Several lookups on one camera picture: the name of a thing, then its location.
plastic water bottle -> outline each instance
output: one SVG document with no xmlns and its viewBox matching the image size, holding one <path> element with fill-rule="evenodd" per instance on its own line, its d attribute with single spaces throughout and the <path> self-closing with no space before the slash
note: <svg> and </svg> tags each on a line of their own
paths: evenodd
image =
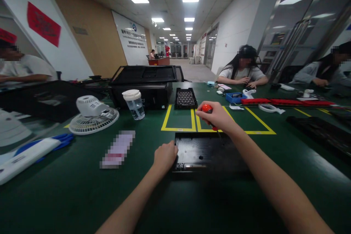
<svg viewBox="0 0 351 234">
<path fill-rule="evenodd" d="M 141 120 L 145 117 L 144 106 L 141 100 L 141 93 L 139 90 L 127 90 L 122 93 L 129 110 L 135 120 Z"/>
</svg>

black chair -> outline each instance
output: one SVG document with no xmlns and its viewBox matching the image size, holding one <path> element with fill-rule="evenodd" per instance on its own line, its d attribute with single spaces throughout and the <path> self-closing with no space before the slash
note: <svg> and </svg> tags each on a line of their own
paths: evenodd
<svg viewBox="0 0 351 234">
<path fill-rule="evenodd" d="M 175 72 L 177 73 L 177 80 L 178 80 L 178 82 L 185 82 L 185 81 L 191 82 L 189 80 L 184 79 L 183 70 L 182 70 L 181 66 L 176 66 L 175 68 L 176 68 Z"/>
<path fill-rule="evenodd" d="M 56 73 L 57 73 L 57 79 L 61 80 L 62 71 L 56 71 Z"/>
<path fill-rule="evenodd" d="M 286 66 L 280 75 L 278 83 L 289 83 L 304 66 Z"/>
</svg>

floor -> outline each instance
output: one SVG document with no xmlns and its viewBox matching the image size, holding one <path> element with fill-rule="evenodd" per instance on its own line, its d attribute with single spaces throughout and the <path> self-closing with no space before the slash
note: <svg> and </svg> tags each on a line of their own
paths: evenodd
<svg viewBox="0 0 351 234">
<path fill-rule="evenodd" d="M 170 64 L 181 66 L 184 79 L 192 82 L 214 81 L 216 75 L 203 64 L 189 64 L 189 59 L 170 59 Z"/>
</svg>

reception desk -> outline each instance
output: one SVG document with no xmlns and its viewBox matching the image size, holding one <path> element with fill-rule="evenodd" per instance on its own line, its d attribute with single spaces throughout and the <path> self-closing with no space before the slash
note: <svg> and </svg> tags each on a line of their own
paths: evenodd
<svg viewBox="0 0 351 234">
<path fill-rule="evenodd" d="M 155 60 L 148 60 L 150 66 L 169 65 L 169 57 L 159 58 Z"/>
</svg>

screwdriver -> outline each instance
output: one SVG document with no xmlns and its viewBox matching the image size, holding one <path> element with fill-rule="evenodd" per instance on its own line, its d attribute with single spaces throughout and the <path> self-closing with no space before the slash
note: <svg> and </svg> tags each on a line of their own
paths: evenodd
<svg viewBox="0 0 351 234">
<path fill-rule="evenodd" d="M 213 111 L 213 108 L 210 105 L 208 105 L 208 104 L 204 104 L 202 106 L 202 111 L 205 112 L 205 113 L 211 114 L 212 111 Z M 220 133 L 218 131 L 218 128 L 215 125 L 213 125 L 211 122 L 210 122 L 210 125 L 212 126 L 212 130 L 217 132 L 217 134 L 218 134 L 218 136 L 220 138 L 220 141 L 222 142 L 222 145 L 224 145 L 222 137 L 220 136 Z"/>
</svg>

